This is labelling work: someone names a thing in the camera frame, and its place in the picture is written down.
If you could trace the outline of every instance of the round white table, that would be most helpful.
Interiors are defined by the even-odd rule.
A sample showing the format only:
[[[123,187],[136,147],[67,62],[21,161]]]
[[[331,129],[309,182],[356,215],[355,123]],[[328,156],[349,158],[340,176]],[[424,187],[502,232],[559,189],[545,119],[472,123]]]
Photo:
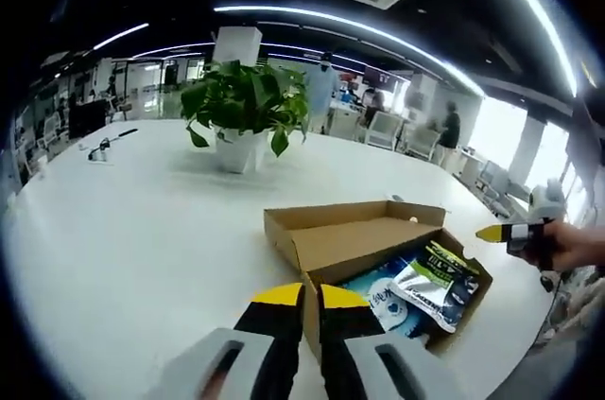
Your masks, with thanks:
[[[493,276],[443,356],[469,399],[483,399],[534,341],[551,304],[539,273],[475,238],[495,223],[480,201],[430,163],[310,134],[262,172],[218,171],[179,120],[113,123],[86,137],[114,142],[106,165],[71,146],[35,176],[5,218],[15,294],[43,353],[87,399],[144,394],[164,364],[218,326],[232,326],[255,292],[297,281],[263,233],[263,209],[383,200],[447,210],[445,227]],[[291,399],[326,398],[306,342]]]

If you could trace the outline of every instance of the white column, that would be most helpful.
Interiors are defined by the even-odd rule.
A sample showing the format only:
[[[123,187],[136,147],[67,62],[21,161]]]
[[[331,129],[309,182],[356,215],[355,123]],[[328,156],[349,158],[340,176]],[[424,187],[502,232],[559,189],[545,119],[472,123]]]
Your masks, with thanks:
[[[223,26],[218,31],[212,59],[240,60],[246,66],[255,66],[262,37],[263,33],[254,26]]]
[[[110,86],[110,76],[112,75],[112,59],[104,58],[95,66],[93,76],[93,88],[98,95],[101,91],[107,91]]]
[[[177,65],[179,69],[177,69],[177,83],[183,83],[187,81],[187,63],[189,60],[187,58],[179,58],[177,59]]]
[[[423,107],[421,110],[410,109],[410,113],[415,113],[414,121],[418,124],[424,124],[428,120],[433,101],[435,98],[435,90],[437,89],[437,81],[434,78],[425,74],[414,74],[406,91],[406,97],[415,93],[423,95]]]
[[[529,116],[526,118],[526,124],[521,132],[519,145],[509,168],[510,179],[516,183],[525,184],[536,154],[538,154],[538,148],[542,142],[542,134],[545,131],[545,127],[545,123],[537,119]]]

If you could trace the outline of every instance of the cardboard box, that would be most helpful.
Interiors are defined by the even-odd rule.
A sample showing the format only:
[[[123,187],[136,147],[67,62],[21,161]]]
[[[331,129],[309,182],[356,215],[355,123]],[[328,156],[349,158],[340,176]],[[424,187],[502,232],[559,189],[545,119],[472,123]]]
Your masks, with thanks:
[[[410,222],[415,217],[418,223]],[[337,285],[379,267],[396,253],[424,247],[435,240],[464,258],[463,247],[442,228],[445,210],[398,201],[332,204],[265,210],[265,233],[272,246],[301,273],[307,287],[303,330],[320,360],[317,285]],[[479,288],[466,307],[454,334],[433,334],[427,348],[442,354],[464,332],[487,292],[492,277],[475,260]]]

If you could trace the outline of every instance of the white chair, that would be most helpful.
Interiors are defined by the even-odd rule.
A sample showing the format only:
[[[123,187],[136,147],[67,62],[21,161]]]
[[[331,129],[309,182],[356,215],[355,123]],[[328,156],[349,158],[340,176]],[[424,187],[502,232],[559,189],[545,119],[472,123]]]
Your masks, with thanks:
[[[398,114],[376,112],[366,130],[364,143],[373,147],[395,150],[397,135],[404,124],[404,118]]]
[[[49,150],[50,145],[58,140],[57,130],[61,128],[59,122],[59,116],[52,114],[44,121],[44,132],[40,140],[38,140],[38,147],[40,149]]]
[[[406,154],[430,162],[440,136],[441,134],[434,130],[417,127],[406,140]]]

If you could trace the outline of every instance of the window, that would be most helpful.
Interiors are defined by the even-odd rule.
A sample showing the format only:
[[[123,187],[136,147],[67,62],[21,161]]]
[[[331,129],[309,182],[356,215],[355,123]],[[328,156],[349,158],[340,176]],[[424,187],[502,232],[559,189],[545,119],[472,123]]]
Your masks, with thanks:
[[[392,104],[391,111],[393,113],[400,114],[403,117],[407,116],[408,109],[406,108],[406,92],[409,87],[409,80],[406,81],[398,81],[398,84],[395,86],[395,99]]]
[[[546,184],[549,178],[558,179],[561,177],[567,162],[567,153],[565,152],[567,136],[567,131],[559,126],[552,123],[546,125],[538,152],[529,171],[529,176],[527,176],[526,186],[530,190],[538,184]]]
[[[204,60],[189,60],[187,62],[187,81],[197,80],[204,71]]]
[[[469,145],[480,155],[509,169],[526,118],[527,111],[486,97],[481,102]]]

